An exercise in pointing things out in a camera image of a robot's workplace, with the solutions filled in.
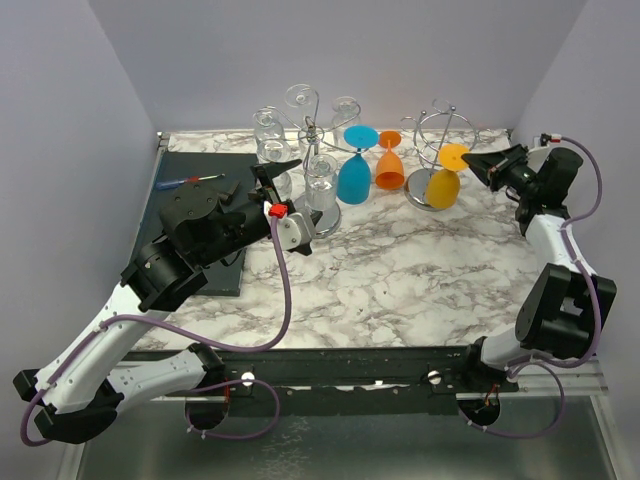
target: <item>clear glass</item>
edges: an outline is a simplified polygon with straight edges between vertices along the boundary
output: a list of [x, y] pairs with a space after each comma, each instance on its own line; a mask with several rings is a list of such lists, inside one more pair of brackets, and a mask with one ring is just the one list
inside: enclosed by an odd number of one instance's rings
[[291, 147], [282, 139], [272, 138], [260, 142], [256, 154], [260, 163], [288, 162], [291, 158]]
[[325, 212], [336, 203], [338, 162], [331, 155], [316, 155], [309, 160], [305, 180], [305, 202], [313, 210]]
[[336, 112], [331, 120], [333, 144], [348, 148], [349, 145], [344, 140], [344, 131], [353, 125], [360, 125], [360, 115], [358, 115], [360, 107], [353, 97], [338, 97], [333, 101], [332, 108]]
[[[260, 163], [282, 163], [291, 159], [291, 147], [283, 139], [268, 139], [258, 143], [256, 151]], [[280, 200], [291, 198], [293, 186], [291, 176], [288, 172], [281, 173], [273, 179], [273, 186], [276, 187]]]
[[309, 85], [299, 83], [289, 87], [284, 99], [287, 105], [298, 109], [299, 118], [303, 125], [306, 117], [314, 118], [318, 107], [318, 92]]
[[253, 136], [256, 144], [264, 140], [284, 138], [284, 127], [280, 123], [278, 112], [270, 108], [261, 108], [253, 114]]

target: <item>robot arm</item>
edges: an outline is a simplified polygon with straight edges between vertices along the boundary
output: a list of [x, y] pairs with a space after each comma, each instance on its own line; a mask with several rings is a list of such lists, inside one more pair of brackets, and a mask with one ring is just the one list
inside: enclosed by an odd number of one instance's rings
[[[277, 214], [277, 237], [283, 250], [308, 255], [314, 222], [281, 204], [272, 178], [300, 160], [251, 167], [260, 183], [250, 201], [225, 211], [232, 194], [207, 184], [193, 183], [175, 191], [160, 211], [163, 235], [143, 247], [122, 273], [109, 300], [93, 321], [53, 362], [40, 370], [25, 370], [14, 379], [23, 400], [42, 395], [44, 406], [35, 423], [44, 438], [67, 443], [85, 442], [104, 431], [125, 409], [168, 393], [197, 387], [207, 375], [218, 378], [221, 361], [209, 347], [187, 350], [151, 365], [114, 370], [134, 344], [153, 327], [124, 319], [105, 328], [103, 322], [135, 315], [162, 322], [204, 284], [203, 269], [266, 237], [269, 215]], [[93, 334], [82, 351], [76, 347]], [[53, 385], [48, 384], [61, 364], [70, 362]]]
[[[533, 157], [540, 154], [539, 149], [532, 152]], [[530, 152], [521, 145], [463, 157], [491, 191], [507, 186], [519, 195], [516, 220], [541, 270], [515, 325], [472, 346], [476, 351], [470, 355], [475, 362], [471, 370], [480, 376], [504, 378], [506, 368], [526, 357], [564, 360], [587, 353], [594, 338], [594, 311], [576, 260], [594, 283], [602, 325], [616, 294], [615, 283], [596, 275], [584, 260], [571, 225], [566, 225], [569, 214], [563, 202], [582, 158], [567, 148], [546, 152], [548, 156], [538, 172], [528, 166]]]

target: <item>metal wine glass holder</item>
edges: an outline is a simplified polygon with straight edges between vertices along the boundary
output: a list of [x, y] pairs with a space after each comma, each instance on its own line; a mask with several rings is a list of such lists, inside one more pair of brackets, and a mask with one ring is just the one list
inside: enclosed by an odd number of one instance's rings
[[[303, 115], [303, 121], [300, 125], [296, 123], [289, 115], [287, 115], [277, 107], [267, 105], [263, 108], [278, 112], [282, 116], [282, 118], [284, 118], [291, 124], [291, 126], [298, 130], [297, 140], [298, 144], [301, 147], [300, 155], [303, 156], [302, 168], [305, 174], [308, 171], [309, 160], [313, 156], [320, 153], [321, 144], [324, 144], [325, 146], [334, 148], [336, 150], [340, 150], [342, 152], [351, 153], [353, 155], [363, 151], [357, 149], [349, 150], [346, 148], [342, 148], [325, 140], [326, 133], [332, 132], [359, 117], [360, 112], [362, 111], [360, 104], [356, 103], [357, 109], [351, 117], [345, 119], [337, 125], [331, 126], [330, 128], [323, 128], [317, 123], [318, 110], [320, 109], [320, 94], [314, 88], [306, 84], [298, 84], [290, 87], [285, 94], [285, 103], [291, 108], [303, 109], [309, 112], [309, 114]], [[307, 145], [306, 152], [303, 151], [303, 145]], [[296, 206], [296, 209], [306, 208], [305, 194], [296, 199], [294, 204]], [[341, 221], [342, 212], [340, 210], [339, 204], [336, 202], [334, 206], [332, 206], [329, 210], [323, 212], [322, 218], [316, 225], [316, 238], [321, 239], [331, 235], [338, 229]]]
[[[436, 172], [436, 170], [441, 168], [438, 166], [438, 155], [440, 154], [440, 149], [445, 143], [451, 143], [447, 141], [447, 136], [450, 133], [451, 122], [454, 118], [457, 118], [463, 123], [466, 123], [473, 131], [473, 143], [469, 147], [470, 150], [473, 150], [475, 148], [480, 136], [478, 134], [478, 130], [473, 126], [469, 119], [463, 117], [459, 113], [456, 113], [456, 107], [448, 101], [440, 101], [438, 99], [435, 99], [433, 102], [431, 102], [431, 107], [435, 110], [435, 113], [429, 114], [426, 110], [423, 110], [422, 112], [420, 112], [420, 116], [417, 119], [415, 117], [404, 117], [401, 119], [401, 122], [412, 121], [414, 123], [413, 130], [403, 130], [405, 132], [413, 132], [413, 148], [415, 149], [416, 154], [418, 155], [418, 159], [420, 160], [420, 164], [422, 165], [421, 169], [416, 170], [411, 175], [409, 175], [409, 178], [407, 178], [407, 181], [404, 184], [405, 196], [413, 206], [420, 208], [421, 210], [435, 212], [439, 211], [440, 209], [429, 205], [425, 198], [426, 188], [433, 174]], [[441, 116], [447, 117], [447, 123], [444, 127], [440, 142], [436, 147], [436, 142], [429, 141], [425, 137], [423, 126], [430, 120]], [[433, 160], [425, 155], [425, 151], [427, 150], [427, 148], [436, 152], [436, 156]]]

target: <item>table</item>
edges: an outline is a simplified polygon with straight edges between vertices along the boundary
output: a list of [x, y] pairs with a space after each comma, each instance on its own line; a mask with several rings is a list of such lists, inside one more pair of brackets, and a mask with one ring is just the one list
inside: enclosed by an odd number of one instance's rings
[[[432, 140], [439, 135], [426, 134]], [[403, 134], [395, 149], [406, 175], [419, 168], [410, 137]], [[454, 132], [453, 141], [471, 139], [471, 131]], [[297, 142], [291, 145], [297, 158]], [[507, 147], [505, 130], [484, 130], [476, 151]], [[186, 132], [172, 134], [168, 148], [246, 153], [255, 151], [255, 142], [248, 130]], [[339, 163], [350, 156], [325, 152]], [[373, 171], [382, 152], [375, 147], [364, 154]], [[301, 167], [291, 176], [295, 199], [304, 190]], [[340, 229], [314, 241], [313, 255], [286, 255], [293, 317], [278, 347], [462, 345], [512, 324], [537, 278], [533, 251], [504, 193], [492, 194], [468, 171], [461, 183], [457, 204], [441, 212], [419, 210], [401, 190], [375, 185], [363, 205], [341, 204]], [[239, 298], [192, 297], [168, 321], [226, 343], [270, 340], [280, 328], [284, 301], [269, 241], [248, 249], [243, 275]], [[182, 349], [189, 343], [155, 329], [136, 349]]]
[[[437, 132], [427, 135], [436, 138]], [[485, 131], [478, 151], [507, 146], [504, 131]], [[200, 132], [173, 134], [169, 148], [251, 152], [255, 144], [247, 131]], [[374, 166], [380, 153], [374, 149], [365, 158]], [[407, 136], [397, 153], [407, 173], [418, 168]], [[344, 161], [348, 155], [335, 156]], [[302, 192], [301, 173], [292, 175], [294, 198]], [[342, 227], [314, 241], [311, 257], [287, 255], [294, 314], [279, 347], [459, 345], [500, 333], [514, 322], [537, 277], [533, 252], [513, 213], [503, 194], [489, 193], [470, 175], [462, 179], [458, 204], [438, 213], [412, 207], [401, 192], [374, 188], [366, 204], [344, 206]], [[283, 315], [268, 242], [249, 249], [242, 289], [237, 299], [192, 297], [168, 321], [229, 343], [263, 343], [275, 335]], [[189, 343], [152, 330], [137, 349], [162, 355], [158, 350]], [[119, 368], [142, 364], [122, 362]], [[536, 370], [523, 372], [518, 393], [501, 395], [497, 428], [538, 431], [549, 424], [557, 387]], [[86, 445], [67, 445], [57, 478], [635, 478], [597, 360], [560, 375], [568, 395], [566, 416], [554, 433], [535, 440], [483, 435], [457, 416], [407, 414], [289, 416], [255, 441], [202, 441], [184, 433], [184, 398], [162, 397], [118, 418]], [[247, 432], [264, 422], [232, 417], [220, 428]]]

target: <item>metal base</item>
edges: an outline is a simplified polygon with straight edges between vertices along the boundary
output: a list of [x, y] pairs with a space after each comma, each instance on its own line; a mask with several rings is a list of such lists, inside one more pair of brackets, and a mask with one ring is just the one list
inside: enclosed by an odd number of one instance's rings
[[[293, 204], [296, 207], [296, 210], [308, 209], [305, 202], [305, 196], [302, 195], [299, 197]], [[322, 218], [316, 225], [316, 236], [315, 238], [326, 238], [332, 233], [334, 233], [342, 222], [342, 211], [340, 210], [340, 205], [338, 203], [334, 203], [334, 205], [324, 212], [322, 212]]]
[[426, 210], [428, 212], [439, 212], [442, 208], [435, 208], [427, 203], [425, 198], [425, 191], [427, 184], [431, 180], [431, 170], [421, 168], [416, 170], [404, 184], [404, 194], [409, 200], [409, 203], [414, 207], [418, 207], [420, 210]]

